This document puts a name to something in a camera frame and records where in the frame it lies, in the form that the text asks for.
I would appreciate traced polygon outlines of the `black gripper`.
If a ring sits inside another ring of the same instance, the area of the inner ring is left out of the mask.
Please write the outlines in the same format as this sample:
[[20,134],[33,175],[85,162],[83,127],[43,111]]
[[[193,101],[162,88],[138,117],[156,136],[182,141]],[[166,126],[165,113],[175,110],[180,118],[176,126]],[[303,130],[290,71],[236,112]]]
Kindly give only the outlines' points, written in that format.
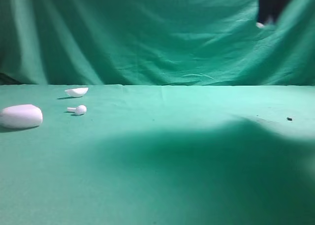
[[276,23],[291,0],[258,0],[256,24]]

